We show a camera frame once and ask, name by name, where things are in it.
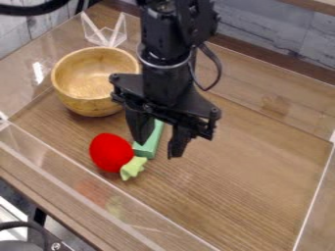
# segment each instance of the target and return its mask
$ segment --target green toy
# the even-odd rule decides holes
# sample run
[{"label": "green toy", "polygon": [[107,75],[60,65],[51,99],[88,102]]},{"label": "green toy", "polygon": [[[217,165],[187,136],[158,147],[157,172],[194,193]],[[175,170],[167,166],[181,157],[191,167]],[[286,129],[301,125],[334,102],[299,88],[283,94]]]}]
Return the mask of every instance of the green toy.
[{"label": "green toy", "polygon": [[155,120],[155,130],[146,144],[140,145],[136,142],[132,144],[132,149],[135,151],[136,156],[146,157],[150,160],[155,158],[162,139],[163,128],[165,128],[165,123],[159,120]]}]

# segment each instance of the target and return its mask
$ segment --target white wall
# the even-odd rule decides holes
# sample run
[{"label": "white wall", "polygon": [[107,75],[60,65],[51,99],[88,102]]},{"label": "white wall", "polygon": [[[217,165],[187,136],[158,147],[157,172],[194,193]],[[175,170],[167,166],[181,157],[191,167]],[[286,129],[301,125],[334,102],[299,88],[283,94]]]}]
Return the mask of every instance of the white wall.
[{"label": "white wall", "polygon": [[[20,6],[43,2],[44,0],[0,0],[2,4]],[[22,18],[0,15],[0,58],[66,22],[75,15],[78,2],[79,0],[71,0],[58,11],[38,17]]]}]

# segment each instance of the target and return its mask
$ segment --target tabletop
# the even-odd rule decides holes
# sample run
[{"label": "tabletop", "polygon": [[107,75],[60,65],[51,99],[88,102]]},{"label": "tabletop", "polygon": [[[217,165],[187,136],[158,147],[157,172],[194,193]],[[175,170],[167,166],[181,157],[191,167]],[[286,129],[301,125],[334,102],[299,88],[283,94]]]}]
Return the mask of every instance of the tabletop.
[{"label": "tabletop", "polygon": [[[98,4],[88,15],[112,26],[119,13]],[[139,19],[126,19],[120,48],[135,55]],[[132,140],[123,112],[83,118],[51,87],[56,61],[88,46],[76,17],[0,62],[10,117],[0,125],[2,177],[102,250],[293,250],[333,144],[222,96],[241,78],[249,85],[303,76],[211,45],[227,67],[222,86],[205,94],[225,111],[215,140],[197,139],[170,161],[167,126],[158,158],[123,182],[88,155],[102,132]],[[214,74],[203,57],[198,74]]]}]

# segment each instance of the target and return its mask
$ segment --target cable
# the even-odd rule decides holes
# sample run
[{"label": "cable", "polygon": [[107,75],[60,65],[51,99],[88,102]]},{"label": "cable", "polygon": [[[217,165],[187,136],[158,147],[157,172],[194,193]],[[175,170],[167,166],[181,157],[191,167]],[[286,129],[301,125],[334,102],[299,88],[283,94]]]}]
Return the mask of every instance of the cable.
[{"label": "cable", "polygon": [[54,12],[63,7],[70,0],[50,0],[48,2],[35,6],[18,6],[0,4],[0,14],[10,16],[39,16]]},{"label": "cable", "polygon": [[193,63],[189,62],[189,69],[194,78],[194,82],[197,84],[197,86],[203,90],[203,91],[209,91],[211,90],[217,84],[219,83],[222,76],[223,76],[223,64],[221,59],[218,58],[218,56],[215,55],[215,53],[211,51],[211,49],[207,47],[207,45],[203,43],[199,45],[199,49],[202,50],[202,52],[205,53],[205,55],[213,60],[213,62],[215,63],[217,69],[218,69],[218,77],[214,81],[214,83],[209,86],[209,87],[203,87],[203,85],[199,83],[198,77],[195,75],[194,72],[194,67],[193,67]]}]

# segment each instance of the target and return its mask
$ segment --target black cable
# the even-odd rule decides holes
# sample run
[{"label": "black cable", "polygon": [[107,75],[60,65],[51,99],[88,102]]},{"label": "black cable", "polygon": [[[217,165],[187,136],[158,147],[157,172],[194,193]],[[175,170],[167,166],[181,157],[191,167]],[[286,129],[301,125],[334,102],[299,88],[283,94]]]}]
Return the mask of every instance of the black cable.
[{"label": "black cable", "polygon": [[70,0],[50,0],[48,2],[34,6],[18,6],[0,4],[0,14],[10,16],[39,16],[54,12],[63,7]]},{"label": "black cable", "polygon": [[18,228],[18,227],[30,227],[40,232],[42,237],[43,237],[43,250],[47,251],[48,250],[48,237],[47,237],[47,232],[44,228],[36,223],[8,222],[8,223],[0,224],[0,231],[8,230],[11,228]]},{"label": "black cable", "polygon": [[215,63],[217,69],[218,69],[218,77],[217,77],[214,83],[209,87],[203,87],[203,85],[199,83],[198,77],[195,75],[194,67],[193,67],[191,62],[189,63],[189,68],[190,68],[190,72],[191,72],[195,84],[198,85],[198,87],[203,91],[209,91],[217,86],[217,84],[219,83],[219,81],[222,79],[222,76],[223,76],[223,64],[222,64],[221,59],[218,58],[218,56],[215,55],[215,53],[211,51],[211,49],[207,47],[207,45],[205,43],[199,45],[199,49],[202,50],[205,55],[213,60],[213,62]]}]

